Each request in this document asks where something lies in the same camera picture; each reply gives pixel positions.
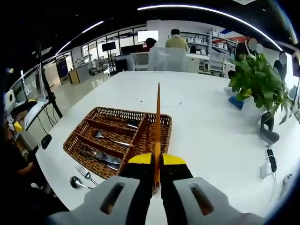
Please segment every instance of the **white tabletop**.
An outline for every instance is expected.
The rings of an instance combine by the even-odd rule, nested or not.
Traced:
[[[188,57],[192,57],[192,58],[198,58],[201,60],[209,60],[210,57],[208,55],[200,55],[200,54],[195,54],[195,53],[187,53]]]
[[[239,110],[228,102],[224,87],[229,80],[181,72],[122,72],[100,85],[74,105],[50,131],[48,148],[40,148],[37,159],[50,186],[70,210],[83,202],[88,190],[69,184],[80,176],[75,161],[62,145],[80,121],[96,106],[142,112],[156,111],[160,82],[161,113],[172,117],[168,153],[183,158],[194,177],[202,177],[224,192],[229,203],[241,212],[264,215],[270,203],[274,182],[260,179],[265,161],[265,143],[257,129],[245,124]],[[292,116],[275,125],[280,140],[272,147],[277,160],[277,183],[297,168],[300,158],[300,125]],[[92,174],[98,181],[102,178]],[[151,199],[147,224],[166,224],[159,194]]]

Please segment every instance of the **wicker basket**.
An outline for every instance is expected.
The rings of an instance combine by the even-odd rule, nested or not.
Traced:
[[[128,120],[138,122],[138,128],[130,128],[127,125]],[[154,113],[97,107],[75,128],[63,144],[63,149],[90,171],[108,179],[111,176],[119,175],[124,165],[132,157],[154,151],[155,122],[156,115]],[[160,124],[161,151],[166,153],[171,136],[172,118],[162,114]],[[111,140],[130,143],[130,147],[125,148],[107,139],[96,138],[97,130]],[[115,171],[100,162],[84,157],[80,154],[83,147],[121,158],[119,170]]]

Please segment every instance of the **monitor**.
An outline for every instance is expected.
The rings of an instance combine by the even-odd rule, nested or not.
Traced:
[[[116,43],[115,42],[110,42],[110,43],[102,45],[102,51],[103,52],[109,51],[109,50],[112,50],[112,49],[116,49]]]
[[[138,53],[142,50],[143,45],[130,45],[121,47],[122,54]]]
[[[143,30],[137,32],[138,42],[145,42],[147,38],[153,38],[158,41],[158,30]]]

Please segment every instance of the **blue object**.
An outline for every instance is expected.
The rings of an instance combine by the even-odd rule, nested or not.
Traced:
[[[244,101],[239,101],[236,96],[231,96],[228,101],[230,101],[235,107],[238,109],[242,109],[244,105]]]

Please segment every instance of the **plant pot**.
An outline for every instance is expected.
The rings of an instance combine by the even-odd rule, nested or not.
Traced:
[[[242,116],[249,125],[256,125],[266,109],[264,107],[257,108],[252,96],[244,100],[244,105],[241,110]]]

